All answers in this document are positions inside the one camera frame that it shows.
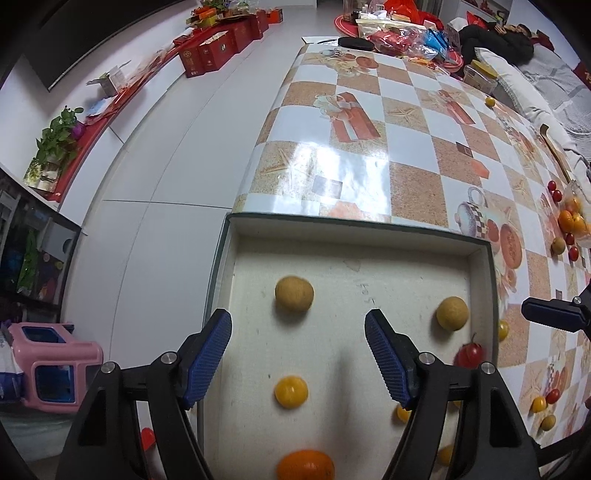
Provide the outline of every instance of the purple flower pot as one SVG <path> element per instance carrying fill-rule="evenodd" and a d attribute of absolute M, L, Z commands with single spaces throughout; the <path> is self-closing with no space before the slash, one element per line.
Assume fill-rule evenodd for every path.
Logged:
<path fill-rule="evenodd" d="M 76 124 L 72 128 L 72 138 L 74 140 L 79 140 L 82 137 L 82 135 L 84 135 L 85 131 L 86 125 L 77 120 Z"/>

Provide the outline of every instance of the metal screw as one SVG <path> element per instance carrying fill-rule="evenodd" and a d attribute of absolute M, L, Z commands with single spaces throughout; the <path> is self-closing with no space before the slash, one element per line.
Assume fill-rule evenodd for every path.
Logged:
<path fill-rule="evenodd" d="M 105 362 L 100 366 L 100 371 L 104 374 L 110 374 L 113 370 L 115 370 L 115 362 Z"/>
<path fill-rule="evenodd" d="M 174 352 L 166 352 L 160 357 L 160 361 L 166 365 L 175 363 L 177 360 L 177 354 Z"/>
<path fill-rule="evenodd" d="M 419 354 L 418 360 L 425 365 L 431 365 L 435 363 L 435 355 L 429 352 L 423 352 Z"/>
<path fill-rule="evenodd" d="M 490 363 L 490 362 L 484 362 L 481 366 L 480 369 L 486 373 L 487 375 L 492 375 L 493 373 L 496 372 L 496 368 L 495 366 Z"/>

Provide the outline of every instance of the gray blanket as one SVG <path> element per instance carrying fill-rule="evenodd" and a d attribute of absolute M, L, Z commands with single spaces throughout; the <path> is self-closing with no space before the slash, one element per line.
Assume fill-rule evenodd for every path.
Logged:
<path fill-rule="evenodd" d="M 557 54 L 539 44 L 534 58 L 518 68 L 546 99 L 579 153 L 591 160 L 591 90 Z"/>

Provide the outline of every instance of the pink toy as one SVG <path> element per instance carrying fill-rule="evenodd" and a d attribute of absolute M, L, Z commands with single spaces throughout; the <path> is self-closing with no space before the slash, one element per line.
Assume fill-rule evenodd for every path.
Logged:
<path fill-rule="evenodd" d="M 99 344 L 76 340 L 58 323 L 14 323 L 8 331 L 24 371 L 22 402 L 51 413 L 77 412 L 86 394 L 87 370 L 94 373 L 103 362 Z"/>

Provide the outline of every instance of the person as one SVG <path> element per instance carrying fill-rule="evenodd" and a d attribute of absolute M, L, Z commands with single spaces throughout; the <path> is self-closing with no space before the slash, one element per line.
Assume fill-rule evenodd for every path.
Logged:
<path fill-rule="evenodd" d="M 531 31 L 523 24 L 504 27 L 490 22 L 487 28 L 468 25 L 460 30 L 460 45 L 464 65 L 470 65 L 476 58 L 475 48 L 487 48 L 512 65 L 522 65 L 534 56 Z"/>

